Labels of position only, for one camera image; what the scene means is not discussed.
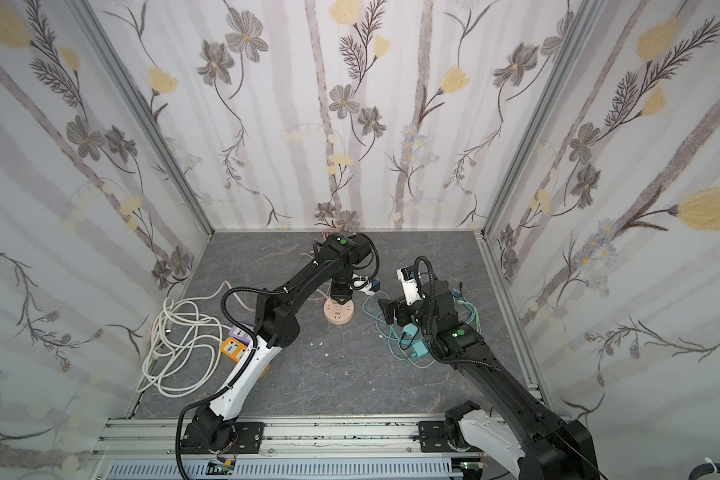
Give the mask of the round pink power socket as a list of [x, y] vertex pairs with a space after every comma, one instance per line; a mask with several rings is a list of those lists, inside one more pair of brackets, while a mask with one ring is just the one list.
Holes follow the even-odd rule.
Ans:
[[349, 323], [355, 313], [355, 305], [352, 300], [344, 304], [328, 298], [323, 305], [323, 313], [326, 320], [335, 326], [342, 326]]

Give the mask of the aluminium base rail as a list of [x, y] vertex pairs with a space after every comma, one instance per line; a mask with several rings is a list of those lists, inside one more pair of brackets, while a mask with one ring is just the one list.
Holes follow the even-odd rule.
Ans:
[[478, 451], [425, 451], [421, 427], [440, 414], [243, 417], [231, 451], [177, 454], [176, 422], [111, 420], [84, 479], [461, 479]]

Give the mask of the orange power strip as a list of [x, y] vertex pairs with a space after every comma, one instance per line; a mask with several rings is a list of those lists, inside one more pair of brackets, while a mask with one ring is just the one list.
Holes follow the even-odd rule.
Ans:
[[249, 354], [249, 344], [236, 337], [228, 337], [221, 343], [219, 351], [230, 362], [230, 371], [234, 371]]

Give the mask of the purple power strip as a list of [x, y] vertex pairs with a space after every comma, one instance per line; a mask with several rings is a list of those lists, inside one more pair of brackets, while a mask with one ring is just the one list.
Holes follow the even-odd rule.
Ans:
[[251, 337], [244, 330], [238, 327], [231, 327], [229, 329], [228, 337], [244, 346], [248, 346], [251, 343]]

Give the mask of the small teal charger plug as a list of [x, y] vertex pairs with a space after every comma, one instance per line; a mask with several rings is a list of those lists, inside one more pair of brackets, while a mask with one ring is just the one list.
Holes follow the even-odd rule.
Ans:
[[413, 342], [419, 333], [419, 329], [415, 324], [407, 324], [402, 330], [402, 339], [404, 341]]

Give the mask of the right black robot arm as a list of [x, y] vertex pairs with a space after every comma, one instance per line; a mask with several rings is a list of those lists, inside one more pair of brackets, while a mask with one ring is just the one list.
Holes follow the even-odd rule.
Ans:
[[452, 291], [428, 258], [417, 257], [397, 278], [402, 296], [380, 303], [386, 322], [416, 324], [432, 358], [469, 379], [503, 421], [466, 405], [454, 421], [458, 447], [481, 450], [516, 479], [602, 478], [589, 430], [534, 397], [483, 336], [459, 320]]

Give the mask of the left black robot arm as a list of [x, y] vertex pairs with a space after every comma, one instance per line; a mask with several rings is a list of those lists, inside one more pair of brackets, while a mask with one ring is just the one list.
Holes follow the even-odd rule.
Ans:
[[[376, 279], [379, 267], [378, 250], [367, 234], [337, 232], [322, 242], [314, 242], [312, 259], [283, 285], [273, 290], [240, 286], [226, 292], [221, 299], [222, 314], [250, 337], [250, 343], [216, 393], [181, 410], [175, 456], [180, 458], [196, 448], [220, 452], [230, 447], [238, 438], [235, 422], [245, 400], [272, 359], [297, 339], [297, 313], [310, 296], [329, 283], [329, 298], [345, 305], [354, 292]], [[227, 300], [234, 293], [256, 295], [252, 327], [230, 314]]]

